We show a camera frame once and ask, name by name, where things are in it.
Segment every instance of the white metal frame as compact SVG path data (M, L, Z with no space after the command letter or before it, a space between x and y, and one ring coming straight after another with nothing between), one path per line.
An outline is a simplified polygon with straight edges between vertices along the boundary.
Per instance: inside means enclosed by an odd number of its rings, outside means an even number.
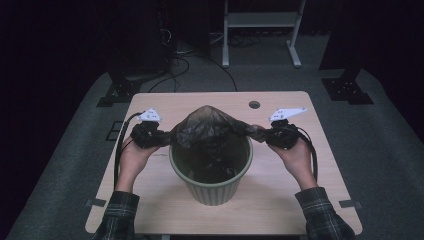
M228 52L228 30L229 28L243 27L293 27L293 33L290 40L286 41L293 65L300 68L299 56L297 55L294 44L296 43L300 23L302 21L303 9L306 0L301 0L297 12L276 12L276 13L230 13L228 12L228 0L225 0L224 12L224 44L222 46L222 66L229 67Z

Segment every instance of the round hole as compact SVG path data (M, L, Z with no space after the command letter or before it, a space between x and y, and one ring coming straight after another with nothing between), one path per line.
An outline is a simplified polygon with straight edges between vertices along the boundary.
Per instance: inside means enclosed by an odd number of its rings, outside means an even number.
M253 109L258 109L261 106L261 104L258 101L250 101L249 107Z

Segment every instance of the hand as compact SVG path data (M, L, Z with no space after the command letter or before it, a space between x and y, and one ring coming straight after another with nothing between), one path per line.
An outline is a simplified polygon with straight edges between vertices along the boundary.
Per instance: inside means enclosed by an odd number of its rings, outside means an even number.
M146 166L149 157L159 147L141 148L133 142L131 137L125 139L122 146L123 151L121 153L119 175L115 191L132 193L135 179Z
M283 160L287 171L293 175L301 190L318 187L311 168L311 152L301 138L289 150L268 145Z

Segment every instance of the gray carpet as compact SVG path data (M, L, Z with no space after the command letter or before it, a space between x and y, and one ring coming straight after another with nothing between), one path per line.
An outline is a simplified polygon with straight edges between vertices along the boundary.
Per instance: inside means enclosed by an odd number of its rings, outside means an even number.
M238 91L306 91L353 200L362 204L358 215L363 232L357 239L422 239L424 226L424 147L372 75L362 71L357 82L374 105L333 102L321 78L341 71L318 71L328 36L299 36L302 62L294 69L284 40L263 37L247 48L230 48L230 68ZM190 69L165 81L152 92L234 91L230 77L213 62L185 57ZM212 49L221 61L221 49ZM186 63L174 60L178 74ZM147 92L161 79L145 83ZM98 78L81 102L47 168L16 221L8 239L89 239L85 231L114 142L105 141L114 121L124 120L128 103L96 107L111 80Z

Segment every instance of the person's left hand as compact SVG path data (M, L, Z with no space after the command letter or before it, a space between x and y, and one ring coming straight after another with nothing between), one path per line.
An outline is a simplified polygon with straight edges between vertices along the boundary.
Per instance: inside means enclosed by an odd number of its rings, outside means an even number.
M141 148L131 137L125 139L119 164L119 176L115 191L132 192L135 179L144 169L149 157L160 147Z

